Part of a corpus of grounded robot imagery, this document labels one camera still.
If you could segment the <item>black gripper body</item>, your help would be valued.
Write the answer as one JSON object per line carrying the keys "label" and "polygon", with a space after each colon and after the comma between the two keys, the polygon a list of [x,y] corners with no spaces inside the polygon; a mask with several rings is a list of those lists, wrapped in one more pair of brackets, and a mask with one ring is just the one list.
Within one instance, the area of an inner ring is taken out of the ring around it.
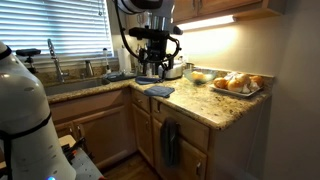
{"label": "black gripper body", "polygon": [[[173,59],[181,50],[178,39],[173,38],[167,30],[155,30],[134,27],[129,30],[129,35],[136,37],[138,40],[147,39],[150,44],[147,46],[147,57],[145,61],[151,63],[160,63]],[[173,54],[167,54],[167,41],[170,40],[176,44]]]}

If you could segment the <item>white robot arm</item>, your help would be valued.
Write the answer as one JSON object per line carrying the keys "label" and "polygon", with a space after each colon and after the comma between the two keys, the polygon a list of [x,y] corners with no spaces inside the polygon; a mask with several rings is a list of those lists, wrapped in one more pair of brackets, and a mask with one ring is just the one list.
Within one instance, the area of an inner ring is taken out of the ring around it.
{"label": "white robot arm", "polygon": [[76,170],[68,162],[54,123],[116,103],[119,92],[71,100],[56,108],[49,105],[40,80],[1,46],[0,122],[7,180],[75,180]]}

